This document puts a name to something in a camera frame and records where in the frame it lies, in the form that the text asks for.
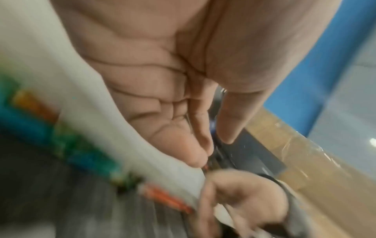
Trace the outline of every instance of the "plastic wrap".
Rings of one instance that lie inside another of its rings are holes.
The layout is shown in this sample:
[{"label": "plastic wrap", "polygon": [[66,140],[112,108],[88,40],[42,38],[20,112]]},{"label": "plastic wrap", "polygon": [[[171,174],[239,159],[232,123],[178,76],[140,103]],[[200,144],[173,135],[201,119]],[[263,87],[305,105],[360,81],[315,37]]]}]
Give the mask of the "plastic wrap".
[{"label": "plastic wrap", "polygon": [[308,201],[312,219],[325,230],[322,237],[375,237],[376,183],[372,179],[265,109],[246,129],[286,164],[278,179]]}]

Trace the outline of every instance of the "person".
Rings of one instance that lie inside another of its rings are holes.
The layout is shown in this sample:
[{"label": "person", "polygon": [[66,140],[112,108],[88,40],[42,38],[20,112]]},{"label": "person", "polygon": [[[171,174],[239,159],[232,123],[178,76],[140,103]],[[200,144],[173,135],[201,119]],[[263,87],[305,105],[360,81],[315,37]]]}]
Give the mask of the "person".
[{"label": "person", "polygon": [[51,0],[126,121],[190,166],[213,152],[207,110],[231,143],[303,59],[340,0]]},{"label": "person", "polygon": [[193,230],[197,238],[221,237],[214,207],[224,204],[241,238],[262,228],[274,237],[308,238],[309,221],[288,188],[267,175],[220,170],[206,177]]}]

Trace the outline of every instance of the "blue surface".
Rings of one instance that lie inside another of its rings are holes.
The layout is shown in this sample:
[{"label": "blue surface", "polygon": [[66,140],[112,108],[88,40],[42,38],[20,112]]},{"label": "blue surface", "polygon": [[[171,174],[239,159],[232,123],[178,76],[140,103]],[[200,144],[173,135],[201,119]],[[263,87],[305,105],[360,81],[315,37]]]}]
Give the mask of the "blue surface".
[{"label": "blue surface", "polygon": [[376,0],[343,0],[307,57],[264,106],[307,136],[341,73],[376,22]]}]

